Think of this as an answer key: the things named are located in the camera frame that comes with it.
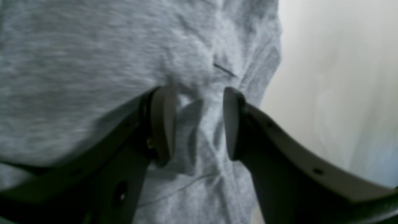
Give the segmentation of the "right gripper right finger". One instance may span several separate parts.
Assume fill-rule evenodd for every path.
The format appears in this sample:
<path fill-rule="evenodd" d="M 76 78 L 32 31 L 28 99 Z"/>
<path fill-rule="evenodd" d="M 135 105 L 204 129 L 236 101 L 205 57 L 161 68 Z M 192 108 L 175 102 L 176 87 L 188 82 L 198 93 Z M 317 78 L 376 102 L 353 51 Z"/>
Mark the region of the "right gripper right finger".
<path fill-rule="evenodd" d="M 396 189 L 313 154 L 233 87 L 224 90 L 223 117 L 229 158 L 249 170 L 265 223 L 397 223 Z"/>

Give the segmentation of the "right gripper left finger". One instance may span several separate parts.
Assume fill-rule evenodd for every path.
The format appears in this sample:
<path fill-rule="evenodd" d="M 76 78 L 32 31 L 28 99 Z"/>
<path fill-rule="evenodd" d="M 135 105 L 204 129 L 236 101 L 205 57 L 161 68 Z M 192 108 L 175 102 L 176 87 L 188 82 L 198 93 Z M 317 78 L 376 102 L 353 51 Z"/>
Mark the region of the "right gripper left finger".
<path fill-rule="evenodd" d="M 1 218 L 16 224 L 131 224 L 148 166 L 173 157 L 173 86 L 144 93 L 112 132 L 67 164 L 1 192 Z"/>

